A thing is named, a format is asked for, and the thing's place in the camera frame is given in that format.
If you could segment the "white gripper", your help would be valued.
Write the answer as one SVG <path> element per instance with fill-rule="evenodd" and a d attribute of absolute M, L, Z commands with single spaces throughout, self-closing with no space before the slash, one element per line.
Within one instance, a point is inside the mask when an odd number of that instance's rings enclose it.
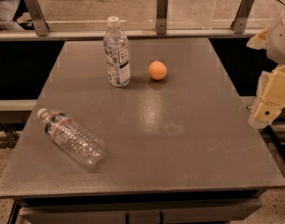
<path fill-rule="evenodd" d="M 266 49 L 267 57 L 278 65 L 271 72 L 262 71 L 257 85 L 256 99 L 251 107 L 249 125 L 263 129 L 271 125 L 285 108 L 285 7 L 257 35 L 247 47 Z"/>

